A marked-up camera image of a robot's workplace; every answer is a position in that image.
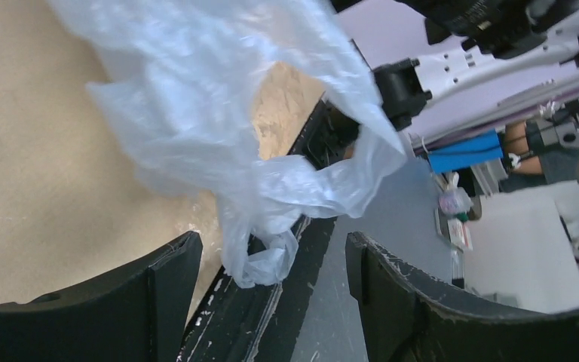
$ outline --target wooden table surface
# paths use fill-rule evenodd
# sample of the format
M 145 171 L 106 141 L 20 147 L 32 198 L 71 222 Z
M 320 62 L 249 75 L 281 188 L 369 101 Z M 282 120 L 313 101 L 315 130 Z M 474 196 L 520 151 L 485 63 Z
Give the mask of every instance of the wooden table surface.
M 192 309 L 220 267 L 213 196 L 162 198 L 133 179 L 84 89 L 106 80 L 43 0 L 0 0 L 0 303 L 85 281 L 189 229 L 204 243 Z M 287 153 L 321 94 L 291 67 L 270 72 L 253 105 L 263 158 Z

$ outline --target cable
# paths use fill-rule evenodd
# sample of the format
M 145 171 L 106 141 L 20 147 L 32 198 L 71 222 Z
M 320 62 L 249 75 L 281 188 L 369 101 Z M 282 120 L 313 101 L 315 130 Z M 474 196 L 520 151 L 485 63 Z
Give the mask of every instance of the cable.
M 559 125 L 561 124 L 561 122 L 563 122 L 565 119 L 571 117 L 572 112 L 573 112 L 573 111 L 570 111 L 570 112 L 567 113 L 567 115 L 564 115 L 564 116 L 560 117 L 560 118 L 558 119 L 558 121 L 554 120 L 553 117 L 552 117 L 552 118 L 551 118 L 552 121 L 550 122 L 551 125 L 550 125 L 549 127 L 539 128 L 538 130 L 535 130 L 535 131 L 532 131 L 532 132 L 529 132 L 529 133 L 525 133 L 524 136 L 520 136 L 520 137 L 517 137 L 517 138 L 513 138 L 513 139 L 511 139 L 511 140 L 507 140 L 507 141 L 503 142 L 503 143 L 500 144 L 500 145 L 488 147 L 487 149 L 477 149 L 477 150 L 473 150 L 473 151 L 456 151 L 456 152 L 451 152 L 451 151 L 450 151 L 450 152 L 435 152 L 435 151 L 432 151 L 432 152 L 428 152 L 428 154 L 429 154 L 429 155 L 438 155 L 438 156 L 460 156 L 460 155 L 480 155 L 480 154 L 482 154 L 482 153 L 487 153 L 487 152 L 495 151 L 496 149 L 499 149 L 499 148 L 501 148 L 502 146 L 506 146 L 506 145 L 509 145 L 509 144 L 511 144 L 511 143 L 514 143 L 514 142 L 517 142 L 517 141 L 520 141 L 520 140 L 524 140 L 524 139 L 527 138 L 527 136 L 533 136 L 533 135 L 535 135 L 535 134 L 540 134 L 540 133 L 542 133 L 543 131 L 546 131 L 546 130 L 555 128 L 556 126 L 559 126 Z

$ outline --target plastic bag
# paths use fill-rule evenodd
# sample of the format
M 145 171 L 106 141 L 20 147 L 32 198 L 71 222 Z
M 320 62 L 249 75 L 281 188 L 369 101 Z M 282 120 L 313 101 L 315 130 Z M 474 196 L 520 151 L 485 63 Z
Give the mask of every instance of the plastic bag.
M 438 202 L 441 211 L 447 216 L 466 213 L 473 206 L 473 201 L 462 187 L 445 191 Z
M 240 287 L 282 281 L 301 214 L 361 216 L 406 158 L 371 73 L 321 0 L 49 2 L 72 33 L 139 59 L 133 77 L 87 89 L 142 183 L 215 194 L 223 265 Z M 277 61 L 320 79 L 363 125 L 352 159 L 319 171 L 298 155 L 260 159 L 250 107 Z M 267 250 L 248 255 L 250 233 Z

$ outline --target green object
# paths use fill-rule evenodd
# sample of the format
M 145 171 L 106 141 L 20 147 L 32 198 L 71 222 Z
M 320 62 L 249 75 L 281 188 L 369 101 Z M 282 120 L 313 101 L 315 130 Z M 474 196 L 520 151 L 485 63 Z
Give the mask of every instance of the green object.
M 467 215 L 467 213 L 460 213 L 460 214 L 456 215 L 456 219 L 459 219 L 462 222 L 467 222 L 467 221 L 469 221 L 469 216 Z

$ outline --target gray floor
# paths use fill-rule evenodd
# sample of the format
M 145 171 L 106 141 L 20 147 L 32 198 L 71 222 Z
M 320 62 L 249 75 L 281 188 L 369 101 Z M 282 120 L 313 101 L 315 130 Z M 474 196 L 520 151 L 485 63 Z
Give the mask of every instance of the gray floor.
M 292 361 L 367 360 L 357 302 L 349 294 L 345 271 L 349 232 L 366 232 L 394 255 L 437 278 L 451 280 L 449 245 L 434 226 L 437 198 L 429 166 L 412 160 L 383 181 L 364 217 L 339 217 Z

